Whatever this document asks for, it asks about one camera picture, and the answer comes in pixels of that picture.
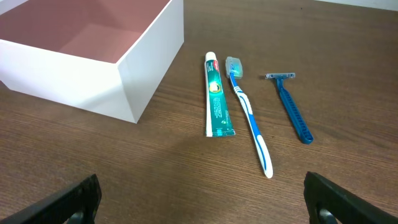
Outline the blue white toothbrush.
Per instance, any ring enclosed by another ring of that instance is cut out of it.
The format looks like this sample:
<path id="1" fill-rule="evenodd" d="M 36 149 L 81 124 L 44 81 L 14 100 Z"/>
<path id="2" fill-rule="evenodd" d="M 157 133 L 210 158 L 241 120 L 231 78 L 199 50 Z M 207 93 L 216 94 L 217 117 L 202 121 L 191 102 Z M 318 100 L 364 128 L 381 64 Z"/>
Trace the blue white toothbrush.
<path id="1" fill-rule="evenodd" d="M 258 125 L 256 123 L 255 117 L 253 115 L 252 107 L 249 101 L 248 96 L 242 91 L 242 89 L 239 87 L 237 83 L 237 79 L 240 79 L 243 77 L 243 66 L 238 58 L 234 57 L 227 57 L 226 62 L 225 62 L 225 67 L 226 67 L 226 75 L 229 78 L 231 82 L 231 86 L 241 104 L 241 107 L 246 115 L 251 133 L 252 133 L 252 138 L 254 141 L 254 145 L 256 147 L 259 160 L 262 166 L 262 170 L 264 175 L 270 179 L 273 177 L 273 166 L 272 166 L 272 161 L 271 157 L 267 148 L 267 145 L 265 143 L 264 138 L 262 137 L 262 134 L 258 128 Z"/>

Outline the white box pink interior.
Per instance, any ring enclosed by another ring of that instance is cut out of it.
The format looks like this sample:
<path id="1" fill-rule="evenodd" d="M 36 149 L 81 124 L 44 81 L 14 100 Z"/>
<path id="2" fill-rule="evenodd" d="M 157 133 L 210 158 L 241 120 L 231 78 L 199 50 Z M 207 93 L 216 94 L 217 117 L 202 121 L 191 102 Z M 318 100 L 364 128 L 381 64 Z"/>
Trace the white box pink interior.
<path id="1" fill-rule="evenodd" d="M 183 0 L 19 1 L 1 9 L 1 81 L 136 123 L 183 42 Z"/>

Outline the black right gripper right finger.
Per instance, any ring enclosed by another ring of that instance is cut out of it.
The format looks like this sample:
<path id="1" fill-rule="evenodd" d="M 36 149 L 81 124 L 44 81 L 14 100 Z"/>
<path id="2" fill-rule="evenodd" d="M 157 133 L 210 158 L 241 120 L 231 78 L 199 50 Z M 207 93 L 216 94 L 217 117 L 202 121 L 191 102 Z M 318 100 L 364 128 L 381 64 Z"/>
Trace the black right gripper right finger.
<path id="1" fill-rule="evenodd" d="M 307 172 L 303 194 L 310 224 L 397 223 L 397 217 L 375 207 L 316 172 Z"/>

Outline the green toothpaste tube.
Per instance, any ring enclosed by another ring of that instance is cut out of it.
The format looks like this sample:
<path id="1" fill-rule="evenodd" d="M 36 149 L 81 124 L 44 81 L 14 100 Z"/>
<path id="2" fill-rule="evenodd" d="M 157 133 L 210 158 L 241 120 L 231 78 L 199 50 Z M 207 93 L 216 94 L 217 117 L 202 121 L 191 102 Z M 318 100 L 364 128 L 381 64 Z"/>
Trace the green toothpaste tube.
<path id="1" fill-rule="evenodd" d="M 206 137 L 234 136 L 235 130 L 229 116 L 223 91 L 220 65 L 214 52 L 205 54 L 206 86 Z"/>

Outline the blue disposable razor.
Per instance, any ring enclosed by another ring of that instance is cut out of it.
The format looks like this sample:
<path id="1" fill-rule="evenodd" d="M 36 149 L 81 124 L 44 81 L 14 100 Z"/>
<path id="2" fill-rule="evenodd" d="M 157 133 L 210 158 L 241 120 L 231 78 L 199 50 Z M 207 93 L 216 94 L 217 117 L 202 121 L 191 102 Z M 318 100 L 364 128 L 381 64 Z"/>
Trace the blue disposable razor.
<path id="1" fill-rule="evenodd" d="M 267 73 L 266 79 L 273 79 L 276 82 L 277 91 L 280 99 L 285 106 L 285 110 L 297 132 L 298 137 L 304 144 L 311 144 L 314 140 L 308 126 L 306 125 L 297 105 L 291 94 L 284 88 L 284 80 L 295 78 L 295 73 Z"/>

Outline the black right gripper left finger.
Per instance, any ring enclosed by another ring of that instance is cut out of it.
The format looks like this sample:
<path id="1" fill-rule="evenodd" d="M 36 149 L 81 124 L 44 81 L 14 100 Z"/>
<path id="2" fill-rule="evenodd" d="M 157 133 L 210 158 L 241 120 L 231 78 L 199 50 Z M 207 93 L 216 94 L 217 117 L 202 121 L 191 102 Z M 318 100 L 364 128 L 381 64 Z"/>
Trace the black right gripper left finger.
<path id="1" fill-rule="evenodd" d="M 94 224 L 102 193 L 95 174 L 1 220 L 1 224 Z"/>

